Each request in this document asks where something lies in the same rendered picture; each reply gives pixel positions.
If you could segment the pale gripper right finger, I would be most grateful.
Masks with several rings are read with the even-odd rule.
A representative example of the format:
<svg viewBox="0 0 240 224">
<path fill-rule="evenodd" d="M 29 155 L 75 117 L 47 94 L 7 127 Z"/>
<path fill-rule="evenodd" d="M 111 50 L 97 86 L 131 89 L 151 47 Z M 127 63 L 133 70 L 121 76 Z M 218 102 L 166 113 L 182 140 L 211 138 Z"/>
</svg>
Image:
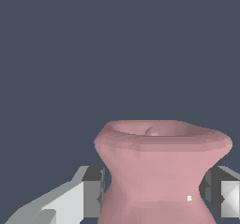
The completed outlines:
<svg viewBox="0 0 240 224">
<path fill-rule="evenodd" d="M 240 173 L 214 166 L 205 173 L 199 190 L 221 217 L 240 218 Z"/>
</svg>

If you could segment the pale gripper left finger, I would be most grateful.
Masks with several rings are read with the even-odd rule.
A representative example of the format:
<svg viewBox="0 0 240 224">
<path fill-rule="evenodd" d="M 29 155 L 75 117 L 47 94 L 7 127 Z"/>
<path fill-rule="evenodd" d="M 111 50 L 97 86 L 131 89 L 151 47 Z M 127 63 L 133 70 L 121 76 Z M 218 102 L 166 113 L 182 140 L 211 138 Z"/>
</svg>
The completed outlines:
<svg viewBox="0 0 240 224">
<path fill-rule="evenodd" d="M 100 217 L 105 169 L 81 166 L 72 180 L 19 208 L 5 224 L 80 224 Z"/>
</svg>

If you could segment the pink vase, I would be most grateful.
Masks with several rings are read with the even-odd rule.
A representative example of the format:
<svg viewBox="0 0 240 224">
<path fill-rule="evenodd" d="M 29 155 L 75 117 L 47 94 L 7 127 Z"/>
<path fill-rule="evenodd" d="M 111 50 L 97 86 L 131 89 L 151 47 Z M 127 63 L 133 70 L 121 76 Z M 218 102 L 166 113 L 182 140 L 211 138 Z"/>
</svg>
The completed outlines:
<svg viewBox="0 0 240 224">
<path fill-rule="evenodd" d="M 232 149 L 226 134 L 176 120 L 119 120 L 94 144 L 112 176 L 97 224 L 216 224 L 199 184 Z"/>
</svg>

